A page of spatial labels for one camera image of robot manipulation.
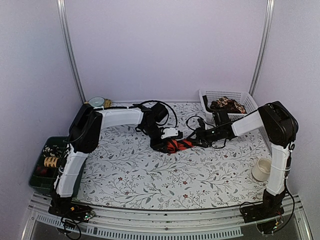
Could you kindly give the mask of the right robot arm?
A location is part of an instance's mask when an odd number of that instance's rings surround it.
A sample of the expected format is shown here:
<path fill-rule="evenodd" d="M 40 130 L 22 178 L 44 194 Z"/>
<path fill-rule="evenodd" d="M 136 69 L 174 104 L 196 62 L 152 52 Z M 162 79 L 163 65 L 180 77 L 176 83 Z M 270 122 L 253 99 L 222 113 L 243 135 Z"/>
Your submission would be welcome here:
<path fill-rule="evenodd" d="M 192 134 L 195 142 L 205 148 L 218 140 L 231 140 L 259 128 L 265 129 L 271 144 L 271 169 L 265 191 L 278 196 L 285 190 L 285 179 L 291 169 L 291 152 L 299 129 L 295 117 L 280 101 L 262 105 L 233 122 L 227 121 L 209 129 L 200 126 Z"/>

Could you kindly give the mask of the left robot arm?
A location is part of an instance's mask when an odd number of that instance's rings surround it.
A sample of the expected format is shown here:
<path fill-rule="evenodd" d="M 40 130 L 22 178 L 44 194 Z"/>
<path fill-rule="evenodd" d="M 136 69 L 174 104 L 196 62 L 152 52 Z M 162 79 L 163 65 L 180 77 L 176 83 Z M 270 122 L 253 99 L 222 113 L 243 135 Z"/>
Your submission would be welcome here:
<path fill-rule="evenodd" d="M 161 151 L 166 140 L 178 136 L 178 130 L 172 127 L 159 127 L 158 123 L 167 116 L 166 107 L 158 102 L 151 108 L 142 104 L 116 107 L 93 107 L 86 103 L 81 106 L 70 128 L 66 140 L 67 150 L 63 157 L 52 197 L 58 198 L 55 209 L 63 216 L 74 213 L 74 205 L 66 200 L 74 192 L 77 177 L 88 155 L 93 152 L 100 141 L 101 130 L 109 127 L 136 125 L 149 136 L 153 149 Z"/>

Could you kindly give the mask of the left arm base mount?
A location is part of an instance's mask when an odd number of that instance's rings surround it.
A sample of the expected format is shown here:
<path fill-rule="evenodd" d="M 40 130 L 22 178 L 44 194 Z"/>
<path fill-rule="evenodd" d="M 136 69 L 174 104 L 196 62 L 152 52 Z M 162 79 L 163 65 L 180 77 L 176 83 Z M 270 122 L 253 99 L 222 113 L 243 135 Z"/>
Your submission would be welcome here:
<path fill-rule="evenodd" d="M 60 197 L 52 194 L 48 213 L 60 217 L 63 229 L 67 228 L 76 230 L 82 235 L 80 228 L 81 223 L 88 223 L 96 214 L 88 205 L 72 203 L 71 197 Z"/>

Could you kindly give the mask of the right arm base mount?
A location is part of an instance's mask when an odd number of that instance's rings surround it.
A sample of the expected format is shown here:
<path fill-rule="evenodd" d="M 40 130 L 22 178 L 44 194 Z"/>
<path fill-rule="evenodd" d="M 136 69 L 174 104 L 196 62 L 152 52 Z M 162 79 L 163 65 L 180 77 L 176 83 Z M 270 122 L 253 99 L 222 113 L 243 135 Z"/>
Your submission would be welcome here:
<path fill-rule="evenodd" d="M 262 203 L 255 204 L 253 202 L 245 201 L 239 206 L 239 212 L 242 215 L 244 222 L 251 223 L 273 218 L 273 220 L 258 223 L 256 225 L 257 230 L 264 236 L 273 235 L 282 230 L 293 218 L 296 207 L 294 196 L 290 192 L 287 193 L 292 200 L 292 210 L 287 220 L 284 218 L 285 211 L 282 204 L 271 209 L 265 209 Z"/>

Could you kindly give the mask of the red black striped tie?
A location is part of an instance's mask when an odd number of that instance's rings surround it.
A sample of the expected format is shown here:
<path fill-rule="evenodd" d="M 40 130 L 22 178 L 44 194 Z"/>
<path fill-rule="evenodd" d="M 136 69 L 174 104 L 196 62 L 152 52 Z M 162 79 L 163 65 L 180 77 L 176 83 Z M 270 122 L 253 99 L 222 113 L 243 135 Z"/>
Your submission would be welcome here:
<path fill-rule="evenodd" d="M 190 148 L 193 148 L 195 145 L 187 140 L 187 139 L 181 139 L 181 140 L 175 140 L 175 139 L 169 139 L 167 141 L 166 145 L 166 152 L 168 154 L 174 154 L 179 151 L 187 150 Z"/>

